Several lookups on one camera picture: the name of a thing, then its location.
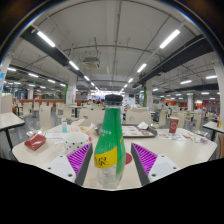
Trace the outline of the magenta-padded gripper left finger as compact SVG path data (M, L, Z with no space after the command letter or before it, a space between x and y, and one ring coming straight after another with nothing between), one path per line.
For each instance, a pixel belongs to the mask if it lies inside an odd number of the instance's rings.
M88 143L69 155L57 156L46 170L65 180L82 186L93 153L92 144Z

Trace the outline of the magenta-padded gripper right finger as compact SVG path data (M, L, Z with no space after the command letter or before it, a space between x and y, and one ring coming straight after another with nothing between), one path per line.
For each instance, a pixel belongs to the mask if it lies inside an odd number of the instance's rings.
M179 167L165 154L157 155L136 143L131 144L131 153L142 186L179 170Z

